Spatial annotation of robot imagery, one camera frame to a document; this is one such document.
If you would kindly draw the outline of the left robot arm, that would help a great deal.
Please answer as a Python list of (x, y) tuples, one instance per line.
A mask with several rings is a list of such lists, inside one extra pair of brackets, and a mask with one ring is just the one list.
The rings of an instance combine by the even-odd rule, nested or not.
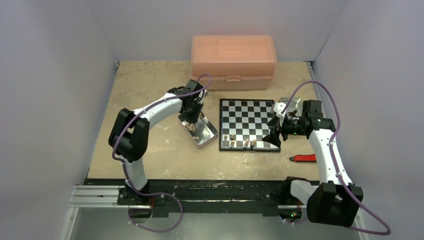
[(174, 114), (187, 123), (196, 123), (206, 95), (206, 87), (191, 79), (185, 86), (169, 89), (144, 107), (123, 108), (118, 112), (108, 144), (112, 147), (112, 158), (122, 164), (125, 182), (132, 188), (129, 197), (136, 204), (142, 205), (149, 199), (143, 156), (151, 128)]

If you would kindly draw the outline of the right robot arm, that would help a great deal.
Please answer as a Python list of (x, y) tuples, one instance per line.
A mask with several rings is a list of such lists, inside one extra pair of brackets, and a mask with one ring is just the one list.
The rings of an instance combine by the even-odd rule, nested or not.
[(269, 134), (262, 141), (280, 146), (289, 135), (305, 136), (312, 146), (319, 172), (319, 186), (312, 186), (305, 178), (287, 177), (280, 196), (288, 204), (299, 200), (306, 205), (305, 215), (312, 223), (351, 227), (364, 194), (355, 186), (344, 170), (337, 149), (336, 128), (322, 113), (319, 100), (306, 100), (301, 115), (288, 111), (288, 104), (277, 102), (271, 108)]

